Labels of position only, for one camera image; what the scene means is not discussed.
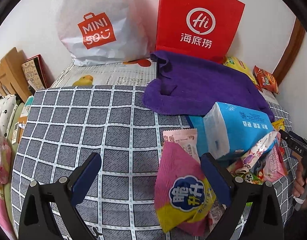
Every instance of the blue gripper pad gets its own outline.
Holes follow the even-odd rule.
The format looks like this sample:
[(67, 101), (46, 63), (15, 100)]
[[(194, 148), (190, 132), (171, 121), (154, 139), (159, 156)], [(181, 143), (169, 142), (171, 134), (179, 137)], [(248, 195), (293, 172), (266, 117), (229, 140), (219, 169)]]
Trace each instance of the blue gripper pad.
[(84, 201), (85, 196), (88, 193), (95, 177), (97, 176), (101, 168), (101, 156), (95, 154), (91, 159), (87, 167), (83, 170), (81, 176), (77, 179), (76, 183), (72, 186), (71, 192), (71, 204), (76, 206)]
[(229, 207), (231, 205), (230, 187), (228, 186), (224, 178), (221, 176), (221, 174), (218, 172), (218, 169), (208, 159), (206, 154), (203, 154), (201, 156), (200, 166), (213, 191), (215, 192), (218, 201), (221, 204), (224, 204)]

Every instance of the white speech bubble circle logo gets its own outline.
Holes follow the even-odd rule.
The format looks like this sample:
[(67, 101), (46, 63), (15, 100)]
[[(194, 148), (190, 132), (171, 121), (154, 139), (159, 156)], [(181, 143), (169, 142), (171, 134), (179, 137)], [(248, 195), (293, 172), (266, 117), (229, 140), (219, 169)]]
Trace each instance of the white speech bubble circle logo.
[[(194, 13), (194, 12), (197, 12), (197, 11), (202, 11), (202, 12), (205, 12), (205, 13), (207, 13), (207, 14), (209, 14), (210, 15), (210, 17), (211, 17), (211, 19), (212, 19), (212, 26), (211, 26), (211, 28), (209, 29), (209, 30), (207, 30), (206, 32), (204, 32), (204, 33), (200, 33), (199, 31), (197, 31), (196, 29), (194, 29), (194, 27), (191, 25), (191, 22), (190, 22), (190, 17), (191, 17), (191, 15)], [(200, 34), (200, 35), (206, 35), (206, 34), (209, 34), (210, 32), (212, 32), (213, 30), (214, 30), (214, 28), (215, 28), (215, 17), (214, 17), (214, 15), (211, 13), (211, 11), (209, 11), (209, 10), (207, 10), (207, 9), (205, 9), (205, 8), (194, 8), (194, 9), (192, 9), (188, 14), (187, 14), (187, 25), (188, 25), (188, 27), (189, 27), (189, 29), (191, 30), (191, 31), (193, 31), (194, 33), (196, 33), (196, 34)]]

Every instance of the purple towel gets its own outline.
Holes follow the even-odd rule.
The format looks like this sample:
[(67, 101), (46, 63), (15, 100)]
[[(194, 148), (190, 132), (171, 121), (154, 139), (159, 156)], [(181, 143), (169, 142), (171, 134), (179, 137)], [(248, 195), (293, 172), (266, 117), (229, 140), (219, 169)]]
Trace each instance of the purple towel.
[(159, 50), (150, 55), (158, 75), (144, 93), (143, 103), (159, 114), (205, 115), (215, 102), (274, 114), (250, 78), (221, 64)]

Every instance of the checkered tablecloth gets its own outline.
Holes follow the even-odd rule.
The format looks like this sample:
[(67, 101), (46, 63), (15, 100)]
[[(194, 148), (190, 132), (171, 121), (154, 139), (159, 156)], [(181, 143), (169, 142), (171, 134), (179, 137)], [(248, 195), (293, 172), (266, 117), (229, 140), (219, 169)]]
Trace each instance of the checkered tablecloth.
[[(159, 115), (144, 107), (145, 87), (64, 87), (38, 91), (15, 159), (12, 210), (18, 232), (20, 212), (29, 183), (52, 183), (69, 176), (91, 152), (103, 165), (85, 200), (77, 205), (89, 229), (101, 240), (198, 239), (175, 228), (164, 234), (154, 210), (154, 184), (161, 157), (162, 132), (188, 128), (184, 116)], [(270, 103), (276, 118), (289, 114)], [(283, 221), (292, 214), (292, 182), (296, 161), (286, 148), (289, 175), (277, 181)], [(63, 237), (68, 232), (57, 206), (52, 211)], [(246, 208), (232, 239), (246, 222)]]

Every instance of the yellow snack bag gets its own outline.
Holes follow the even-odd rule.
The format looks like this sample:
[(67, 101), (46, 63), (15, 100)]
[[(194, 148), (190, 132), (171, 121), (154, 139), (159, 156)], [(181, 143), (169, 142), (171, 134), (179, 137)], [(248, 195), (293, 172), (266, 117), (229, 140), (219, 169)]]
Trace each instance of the yellow snack bag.
[(273, 128), (276, 130), (276, 131), (279, 131), (280, 129), (281, 130), (285, 130), (285, 119), (281, 118), (275, 122), (272, 122), (271, 123)]
[(255, 85), (258, 85), (258, 82), (253, 76), (252, 71), (236, 57), (225, 57), (223, 60), (223, 65), (245, 73)]

